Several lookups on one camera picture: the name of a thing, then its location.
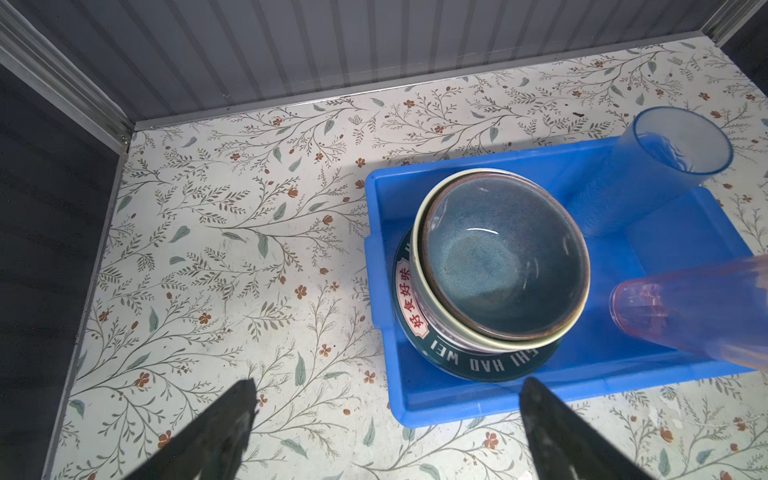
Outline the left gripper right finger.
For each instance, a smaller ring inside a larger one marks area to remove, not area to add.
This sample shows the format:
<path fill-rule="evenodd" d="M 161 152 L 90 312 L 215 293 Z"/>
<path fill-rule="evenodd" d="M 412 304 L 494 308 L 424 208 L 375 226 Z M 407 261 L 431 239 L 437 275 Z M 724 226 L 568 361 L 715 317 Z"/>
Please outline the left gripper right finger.
<path fill-rule="evenodd" d="M 650 477 L 533 377 L 523 383 L 520 414 L 540 479 Z"/>

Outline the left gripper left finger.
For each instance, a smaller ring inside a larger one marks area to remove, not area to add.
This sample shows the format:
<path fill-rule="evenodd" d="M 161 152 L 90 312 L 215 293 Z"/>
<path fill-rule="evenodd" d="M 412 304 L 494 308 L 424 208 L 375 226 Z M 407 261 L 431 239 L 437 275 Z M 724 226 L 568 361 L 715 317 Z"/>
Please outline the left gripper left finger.
<path fill-rule="evenodd" d="M 256 406 L 254 381 L 236 382 L 128 477 L 235 478 L 248 446 Z"/>

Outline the blue plastic bin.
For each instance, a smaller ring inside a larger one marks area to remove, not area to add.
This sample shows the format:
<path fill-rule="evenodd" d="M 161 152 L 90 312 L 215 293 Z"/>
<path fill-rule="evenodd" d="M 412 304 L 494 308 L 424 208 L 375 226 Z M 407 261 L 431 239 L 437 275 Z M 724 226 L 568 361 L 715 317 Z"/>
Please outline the blue plastic bin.
<path fill-rule="evenodd" d="M 738 374 L 741 367 L 665 348 L 623 333 L 609 297 L 619 283 L 748 257 L 751 249 L 715 197 L 698 187 L 615 235 L 587 242 L 592 282 L 584 313 L 535 372 L 504 383 L 467 381 L 429 363 L 401 328 L 392 298 L 397 247 L 427 193 L 466 169 L 495 168 L 526 177 L 557 200 L 575 191 L 614 140 L 437 161 L 372 172 L 365 182 L 370 235 L 365 255 L 372 321 L 383 338 L 389 401 L 403 426 L 418 428 L 515 411 L 527 376 L 565 401 Z"/>

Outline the white plate dark green rim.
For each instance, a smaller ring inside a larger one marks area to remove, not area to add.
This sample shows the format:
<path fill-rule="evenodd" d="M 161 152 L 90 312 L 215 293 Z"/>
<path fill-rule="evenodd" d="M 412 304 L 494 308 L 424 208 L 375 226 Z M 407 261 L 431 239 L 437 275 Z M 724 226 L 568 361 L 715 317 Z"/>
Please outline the white plate dark green rim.
<path fill-rule="evenodd" d="M 392 268 L 393 302 L 405 336 L 429 363 L 467 381 L 504 383 L 527 376 L 559 349 L 558 340 L 539 348 L 484 354 L 460 348 L 438 332 L 415 297 L 410 282 L 410 235 L 400 241 Z"/>

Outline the pink translucent plastic cup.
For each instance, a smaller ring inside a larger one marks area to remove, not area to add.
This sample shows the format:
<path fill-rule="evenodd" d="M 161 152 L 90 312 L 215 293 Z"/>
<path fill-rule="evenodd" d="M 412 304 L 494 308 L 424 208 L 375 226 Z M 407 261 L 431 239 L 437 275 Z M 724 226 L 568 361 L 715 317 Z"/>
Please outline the pink translucent plastic cup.
<path fill-rule="evenodd" d="M 765 255 L 623 282 L 609 310 L 634 338 L 767 370 Z"/>

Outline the blue translucent plastic cup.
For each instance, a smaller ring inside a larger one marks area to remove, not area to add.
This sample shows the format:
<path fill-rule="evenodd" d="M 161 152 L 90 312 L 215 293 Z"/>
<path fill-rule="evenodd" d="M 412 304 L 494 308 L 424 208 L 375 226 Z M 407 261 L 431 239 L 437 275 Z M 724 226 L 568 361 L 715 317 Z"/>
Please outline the blue translucent plastic cup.
<path fill-rule="evenodd" d="M 584 235 L 613 234 L 726 170 L 733 157 L 712 121 L 681 108 L 650 108 L 587 170 L 567 210 Z"/>

